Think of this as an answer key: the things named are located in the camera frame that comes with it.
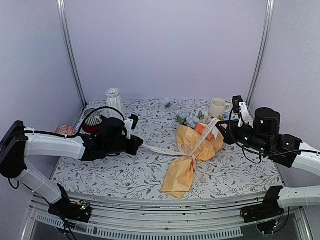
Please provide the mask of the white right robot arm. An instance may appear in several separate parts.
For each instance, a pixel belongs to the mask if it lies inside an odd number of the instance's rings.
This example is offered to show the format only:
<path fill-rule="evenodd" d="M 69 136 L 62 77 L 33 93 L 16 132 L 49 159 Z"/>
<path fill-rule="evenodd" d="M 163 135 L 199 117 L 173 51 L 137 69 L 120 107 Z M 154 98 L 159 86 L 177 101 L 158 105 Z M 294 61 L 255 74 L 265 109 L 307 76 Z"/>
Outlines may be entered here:
<path fill-rule="evenodd" d="M 320 151 L 298 137 L 281 134 L 280 121 L 279 112 L 262 107 L 255 110 L 252 125 L 245 123 L 241 114 L 237 120 L 216 124 L 226 144 L 278 165 L 285 185 L 267 190 L 258 208 L 262 218 L 278 209 L 320 204 Z"/>

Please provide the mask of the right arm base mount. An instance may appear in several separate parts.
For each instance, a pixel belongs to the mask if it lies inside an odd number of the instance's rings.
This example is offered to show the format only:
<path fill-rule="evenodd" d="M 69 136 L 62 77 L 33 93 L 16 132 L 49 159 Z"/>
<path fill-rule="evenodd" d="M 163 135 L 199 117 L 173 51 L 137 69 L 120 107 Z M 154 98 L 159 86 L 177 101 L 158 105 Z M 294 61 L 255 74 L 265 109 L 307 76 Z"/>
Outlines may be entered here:
<path fill-rule="evenodd" d="M 283 227 L 279 228 L 285 210 L 279 207 L 277 200 L 267 199 L 262 203 L 245 206 L 240 210 L 240 216 L 245 223 L 259 222 L 273 218 L 273 220 L 256 224 L 257 230 L 263 235 L 273 235 Z"/>

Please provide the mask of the white printed ribbon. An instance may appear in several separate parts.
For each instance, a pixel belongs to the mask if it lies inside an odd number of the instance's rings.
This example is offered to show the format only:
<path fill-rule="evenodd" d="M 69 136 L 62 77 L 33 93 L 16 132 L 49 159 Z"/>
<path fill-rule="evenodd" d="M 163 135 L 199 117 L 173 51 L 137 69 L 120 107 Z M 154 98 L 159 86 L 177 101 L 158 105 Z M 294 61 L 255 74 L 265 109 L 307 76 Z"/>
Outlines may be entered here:
<path fill-rule="evenodd" d="M 214 129 L 218 130 L 216 128 L 216 123 L 218 121 L 220 121 L 218 118 L 213 118 L 210 121 L 209 125 L 206 127 L 204 133 L 201 135 L 200 139 L 196 143 L 195 147 L 192 148 L 192 150 L 190 150 L 190 148 L 184 143 L 177 145 L 177 148 L 178 148 L 177 151 L 150 146 L 150 145 L 147 145 L 146 143 L 144 143 L 143 146 L 154 153 L 169 155 L 169 156 L 185 156 L 185 157 L 191 158 L 194 165 L 194 173 L 197 176 L 197 178 L 202 182 L 204 179 L 204 174 L 198 167 L 195 152 L 201 146 L 201 144 L 205 141 L 205 139 L 209 136 L 209 134 L 214 132 Z"/>

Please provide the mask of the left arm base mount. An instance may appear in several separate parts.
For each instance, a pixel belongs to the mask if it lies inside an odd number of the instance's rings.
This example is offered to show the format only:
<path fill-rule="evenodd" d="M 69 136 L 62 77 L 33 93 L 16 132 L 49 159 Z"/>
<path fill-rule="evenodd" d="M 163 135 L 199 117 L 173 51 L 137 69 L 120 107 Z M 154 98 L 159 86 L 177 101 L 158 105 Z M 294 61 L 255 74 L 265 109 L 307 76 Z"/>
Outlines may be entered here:
<path fill-rule="evenodd" d="M 49 205 L 48 213 L 63 219 L 88 223 L 92 208 L 87 201 L 72 203 L 68 197 L 62 197 L 58 202 Z"/>

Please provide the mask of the white ribbed ceramic vase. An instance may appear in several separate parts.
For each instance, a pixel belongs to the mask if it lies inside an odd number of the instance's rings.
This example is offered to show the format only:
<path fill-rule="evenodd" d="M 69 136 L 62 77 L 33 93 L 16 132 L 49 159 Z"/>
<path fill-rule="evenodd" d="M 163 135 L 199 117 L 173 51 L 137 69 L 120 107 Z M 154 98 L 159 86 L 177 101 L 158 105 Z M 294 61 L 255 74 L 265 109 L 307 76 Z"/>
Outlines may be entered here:
<path fill-rule="evenodd" d="M 125 119 L 123 101 L 120 96 L 120 90 L 118 88 L 110 88 L 106 92 L 106 103 L 108 107 L 114 108 L 119 111 L 108 109 L 109 116 L 120 120 Z"/>

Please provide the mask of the orange paper flower bouquet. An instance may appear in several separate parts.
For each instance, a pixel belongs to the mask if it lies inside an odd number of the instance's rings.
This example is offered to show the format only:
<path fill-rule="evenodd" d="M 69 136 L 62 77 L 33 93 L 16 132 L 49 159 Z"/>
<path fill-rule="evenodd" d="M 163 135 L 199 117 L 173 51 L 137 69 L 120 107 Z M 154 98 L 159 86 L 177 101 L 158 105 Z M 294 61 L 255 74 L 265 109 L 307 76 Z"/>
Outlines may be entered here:
<path fill-rule="evenodd" d="M 192 188 L 194 177 L 203 179 L 198 164 L 215 157 L 224 145 L 224 137 L 211 124 L 214 119 L 207 112 L 173 111 L 173 101 L 168 98 L 163 103 L 166 110 L 175 114 L 179 123 L 176 143 L 180 158 L 170 164 L 161 192 L 182 199 Z"/>

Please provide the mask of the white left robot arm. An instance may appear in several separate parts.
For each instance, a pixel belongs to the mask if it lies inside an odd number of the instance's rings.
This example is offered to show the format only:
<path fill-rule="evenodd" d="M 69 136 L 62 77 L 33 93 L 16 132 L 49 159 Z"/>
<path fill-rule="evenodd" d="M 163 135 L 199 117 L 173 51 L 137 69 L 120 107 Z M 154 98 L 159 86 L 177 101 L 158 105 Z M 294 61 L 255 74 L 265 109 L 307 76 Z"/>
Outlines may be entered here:
<path fill-rule="evenodd" d="M 61 186 L 53 183 L 25 158 L 29 156 L 64 157 L 84 162 L 118 156 L 135 156 L 144 141 L 131 134 L 136 121 L 114 117 L 104 119 L 92 134 L 62 135 L 27 128 L 17 120 L 0 142 L 0 174 L 15 179 L 41 195 L 63 216 L 74 213 L 74 205 Z"/>

